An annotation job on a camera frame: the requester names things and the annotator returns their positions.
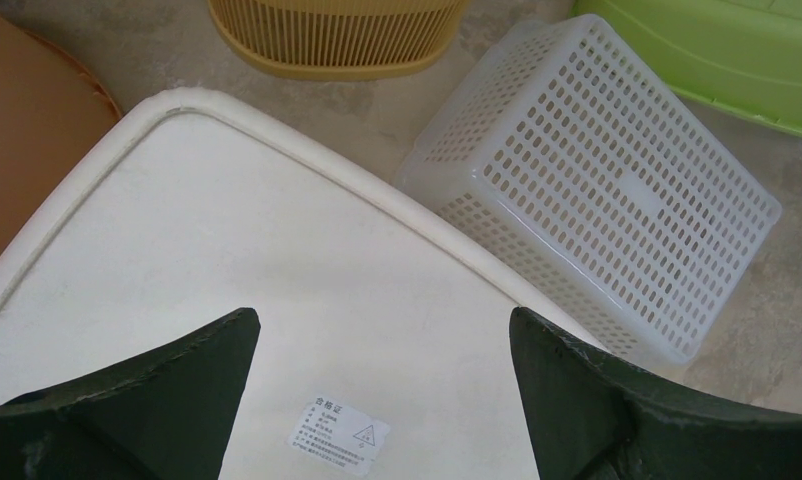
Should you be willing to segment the yellow orange slatted bin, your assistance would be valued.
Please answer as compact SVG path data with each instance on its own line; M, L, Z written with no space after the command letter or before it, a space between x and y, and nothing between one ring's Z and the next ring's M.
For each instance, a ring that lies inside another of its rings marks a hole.
M458 32L463 0L210 0L223 41L246 63L278 77L369 81L417 73Z

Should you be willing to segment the cream perforated laundry basket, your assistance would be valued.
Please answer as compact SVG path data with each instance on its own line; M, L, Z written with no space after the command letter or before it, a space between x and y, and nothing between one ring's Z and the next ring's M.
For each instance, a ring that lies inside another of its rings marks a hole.
M132 109L0 256L0 403L240 308L261 332L225 479L534 479L516 272L351 161L220 92Z

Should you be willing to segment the peach plastic bucket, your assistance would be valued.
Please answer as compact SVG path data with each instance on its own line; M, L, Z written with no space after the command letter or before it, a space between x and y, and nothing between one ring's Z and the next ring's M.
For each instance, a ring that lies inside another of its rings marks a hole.
M121 116L80 62L0 14L0 256Z

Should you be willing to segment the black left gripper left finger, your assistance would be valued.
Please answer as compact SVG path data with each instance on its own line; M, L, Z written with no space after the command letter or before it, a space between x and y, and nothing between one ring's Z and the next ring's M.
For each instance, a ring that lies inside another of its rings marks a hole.
M215 479L261 329L251 308L0 405L0 479Z

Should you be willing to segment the green solid plastic tub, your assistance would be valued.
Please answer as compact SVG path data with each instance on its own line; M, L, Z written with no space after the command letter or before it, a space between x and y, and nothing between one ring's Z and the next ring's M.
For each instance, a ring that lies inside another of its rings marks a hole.
M576 1L679 95L802 137L802 1Z

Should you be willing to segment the green perforated plastic basket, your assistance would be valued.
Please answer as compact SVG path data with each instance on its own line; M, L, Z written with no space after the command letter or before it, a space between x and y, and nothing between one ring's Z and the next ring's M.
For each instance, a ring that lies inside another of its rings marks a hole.
M594 14L515 25L395 185L644 365L695 357L782 212Z

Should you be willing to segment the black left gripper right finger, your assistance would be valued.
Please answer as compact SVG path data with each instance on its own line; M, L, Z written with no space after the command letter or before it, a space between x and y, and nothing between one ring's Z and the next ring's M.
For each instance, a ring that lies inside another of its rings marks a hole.
M543 479L802 479L802 414L667 380L525 307L509 340Z

